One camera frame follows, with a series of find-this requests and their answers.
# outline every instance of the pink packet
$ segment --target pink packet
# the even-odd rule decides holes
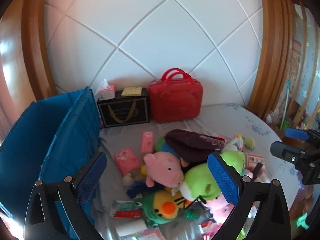
[[[256,167],[256,165],[258,163],[262,163],[262,168],[261,168],[260,173],[264,172],[266,170],[264,157],[263,156],[259,156],[259,155],[250,154],[250,153],[246,154],[246,168],[249,171],[253,172],[254,168]]]
[[[141,166],[141,162],[133,153],[130,147],[127,147],[121,152],[113,155],[113,158],[116,161],[116,164],[118,165],[122,175],[125,175],[133,169],[139,168]]]
[[[148,153],[153,153],[153,132],[145,131],[141,139],[141,157]]]
[[[151,229],[135,236],[137,240],[165,240],[158,229]]]

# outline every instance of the peppa pig plush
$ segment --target peppa pig plush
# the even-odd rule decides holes
[[[202,205],[204,205],[205,207],[210,208],[209,212],[211,214],[213,214],[215,211],[217,211],[220,208],[226,207],[228,204],[229,203],[226,201],[222,193],[220,193],[216,198],[212,200],[207,200],[206,204],[202,203]]]
[[[169,152],[146,154],[143,157],[146,163],[148,187],[153,187],[155,181],[166,187],[177,187],[183,183],[183,172],[180,160]]]
[[[233,210],[233,204],[228,204],[225,207],[216,210],[213,213],[213,219],[218,224],[223,224],[227,220],[232,210]]]

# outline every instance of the green bottle cap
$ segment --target green bottle cap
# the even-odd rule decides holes
[[[200,217],[200,211],[195,209],[189,209],[186,213],[186,219],[198,220]]]

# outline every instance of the wooden bed frame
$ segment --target wooden bed frame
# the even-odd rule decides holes
[[[44,40],[44,0],[13,0],[0,20],[0,82],[20,116],[32,101],[57,95]]]
[[[298,1],[305,15],[304,4]],[[287,77],[292,54],[294,8],[292,0],[262,0],[262,4],[262,50],[247,109],[264,120],[269,111],[275,109]],[[0,56],[0,69],[5,70],[0,73],[0,79],[4,75],[7,85],[7,89],[1,90],[11,98],[17,116],[32,101],[57,94],[44,40],[44,0],[13,0],[0,20],[0,41],[11,46]],[[303,57],[305,46],[306,40],[302,45]],[[294,91],[288,113],[294,107],[296,95],[297,91]]]

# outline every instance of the stuffed animal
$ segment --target stuffed animal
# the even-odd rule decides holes
[[[146,154],[143,157],[146,163],[148,187],[153,187],[155,181],[166,187],[177,187],[183,182],[183,172],[180,160],[169,152]]]
[[[122,184],[125,187],[128,187],[134,182],[134,179],[131,177],[130,173],[127,173],[126,175],[123,176],[122,178]]]
[[[241,174],[244,169],[245,155],[243,152],[228,151],[220,154],[222,159]],[[220,188],[208,169],[208,164],[203,163],[190,169],[184,177],[180,191],[189,201],[194,201],[200,195],[205,200],[215,199],[220,193]]]
[[[155,183],[153,187],[147,187],[145,180],[141,179],[135,180],[127,187],[127,195],[130,198],[137,198],[140,195],[156,192],[159,190],[164,190],[164,186],[159,183]]]
[[[254,149],[255,146],[255,141],[253,138],[251,137],[244,137],[244,146],[249,149],[250,151],[252,151]]]
[[[202,203],[202,205],[204,205],[205,207],[210,208],[211,214],[213,214],[215,211],[217,211],[220,208],[226,207],[228,204],[229,203],[226,201],[222,193],[220,193],[216,198],[212,200],[207,200],[206,204]]]
[[[200,195],[205,200],[214,199],[221,191],[209,171],[207,163],[202,163],[185,174],[180,192],[185,199],[194,201]]]
[[[228,204],[225,207],[216,210],[213,213],[213,219],[217,223],[223,224],[226,221],[226,219],[228,218],[228,216],[230,215],[232,209],[233,209],[233,204]]]
[[[160,224],[173,221],[179,211],[175,199],[164,190],[160,190],[147,195],[144,198],[136,199],[142,203],[142,210],[147,217],[148,227],[156,228]]]
[[[178,208],[183,209],[184,207],[186,207],[188,205],[186,203],[186,199],[182,196],[182,194],[179,190],[174,195],[172,194],[172,190],[173,190],[172,188],[166,187],[164,190],[166,192],[168,192],[170,195],[172,195]]]
[[[222,152],[227,151],[242,151],[244,145],[243,138],[241,134],[237,133],[234,138],[228,142],[223,148]]]

